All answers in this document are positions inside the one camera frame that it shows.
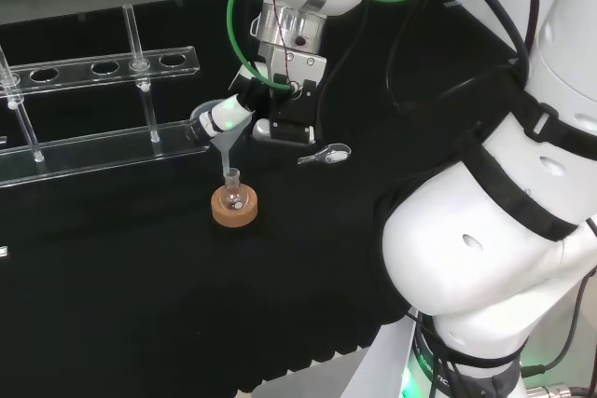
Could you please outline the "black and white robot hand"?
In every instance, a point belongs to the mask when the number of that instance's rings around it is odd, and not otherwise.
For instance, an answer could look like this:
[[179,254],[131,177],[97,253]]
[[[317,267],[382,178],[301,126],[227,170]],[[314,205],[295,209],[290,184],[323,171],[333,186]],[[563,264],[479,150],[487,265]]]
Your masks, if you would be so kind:
[[316,141],[319,87],[326,59],[296,49],[284,52],[264,42],[259,44],[258,56],[262,59],[258,71],[276,83],[289,83],[291,89],[273,89],[241,67],[229,86],[228,98],[191,114],[186,135],[192,143],[209,144],[252,118],[257,120],[253,128],[257,139],[298,145]]

